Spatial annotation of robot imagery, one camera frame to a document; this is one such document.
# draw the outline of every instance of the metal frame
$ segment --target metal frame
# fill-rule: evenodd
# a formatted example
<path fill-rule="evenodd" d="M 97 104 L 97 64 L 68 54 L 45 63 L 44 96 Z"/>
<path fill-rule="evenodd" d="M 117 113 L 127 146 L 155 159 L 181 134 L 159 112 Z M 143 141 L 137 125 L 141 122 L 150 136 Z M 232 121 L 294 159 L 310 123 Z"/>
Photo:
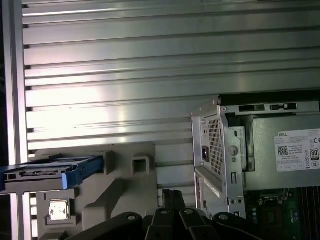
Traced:
<path fill-rule="evenodd" d="M 9 126 L 10 159 L 14 162 L 26 162 L 28 149 L 189 143 L 189 112 L 212 94 L 320 87 L 319 32 L 314 29 L 319 21 L 318 13 L 312 12 L 319 2 L 55 2 L 3 0 L 4 31 L 8 33 L 6 73 L 13 81 L 7 92 L 8 122 L 14 123 Z M 139 18 L 146 16 L 166 17 Z M 312 20 L 304 21 L 305 16 Z M 302 25 L 291 20 L 297 18 Z M 86 21 L 86 26 L 77 21 Z M 172 21 L 178 27 L 154 28 Z M 34 27 L 46 23 L 52 24 Z M 129 30 L 118 31 L 124 27 Z M 87 65 L 88 61 L 99 64 Z M 24 63 L 28 66 L 25 73 Z M 60 115 L 65 118 L 52 121 Z M 192 166 L 185 169 L 189 174 Z M 29 197 L 24 199 L 25 216 L 29 216 Z M 22 201 L 12 196 L 12 202 L 20 206 L 12 213 L 20 219 Z M 16 219 L 12 226 L 18 227 Z"/>
<path fill-rule="evenodd" d="M 193 154 L 196 178 L 200 182 L 200 189 L 196 191 L 200 194 L 201 202 L 197 203 L 197 207 L 207 213 L 207 217 L 215 215 L 219 208 L 221 211 L 228 211 L 243 218 L 246 218 L 244 185 L 243 185 L 243 158 L 245 153 L 244 127 L 229 127 L 225 117 L 225 109 L 219 105 L 218 96 L 197 111 L 192 113 L 192 138 L 193 138 Z M 202 146 L 209 144 L 207 138 L 209 135 L 203 133 L 208 131 L 210 120 L 220 119 L 221 137 L 223 146 L 223 163 L 221 166 L 222 177 L 216 176 L 211 172 L 211 163 L 206 163 L 202 159 Z M 236 148 L 236 155 L 232 155 L 231 148 Z M 204 187 L 211 190 L 212 193 L 204 194 Z M 214 201 L 219 207 L 210 207 L 210 204 L 204 206 L 203 201 L 206 199 Z"/>
<path fill-rule="evenodd" d="M 271 105 L 285 105 L 291 102 L 259 103 L 264 105 L 261 111 L 239 111 L 239 106 L 245 105 L 227 105 L 221 106 L 220 100 L 216 97 L 212 103 L 198 108 L 192 113 L 192 137 L 196 180 L 200 182 L 200 189 L 196 191 L 197 207 L 207 212 L 207 217 L 214 215 L 218 209 L 246 217 L 244 190 L 247 190 L 244 180 L 246 174 L 243 169 L 247 166 L 246 151 L 246 130 L 244 126 L 229 127 L 226 114 L 244 115 L 265 115 L 265 114 L 283 114 L 295 113 L 297 116 L 309 113 L 319 112 L 318 101 L 295 101 L 296 109 L 278 109 L 271 110 Z M 220 122 L 220 136 L 223 146 L 223 163 L 221 172 L 212 169 L 210 154 L 209 161 L 206 162 L 202 156 L 202 148 L 210 147 L 211 140 L 208 134 L 209 125 L 212 120 Z M 213 201 L 219 207 L 205 206 L 204 201 Z"/>
<path fill-rule="evenodd" d="M 28 162 L 24 43 L 21 0 L 2 1 L 9 164 Z M 13 240 L 31 239 L 30 196 L 11 199 Z"/>

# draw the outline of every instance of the barcode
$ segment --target barcode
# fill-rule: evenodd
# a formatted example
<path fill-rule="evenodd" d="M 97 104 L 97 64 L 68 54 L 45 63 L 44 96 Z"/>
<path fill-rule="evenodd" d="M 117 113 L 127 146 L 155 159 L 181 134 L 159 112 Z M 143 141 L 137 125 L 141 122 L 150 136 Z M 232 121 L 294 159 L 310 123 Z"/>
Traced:
<path fill-rule="evenodd" d="M 287 156 L 288 155 L 288 146 L 278 146 L 278 154 L 279 154 L 279 156 Z"/>

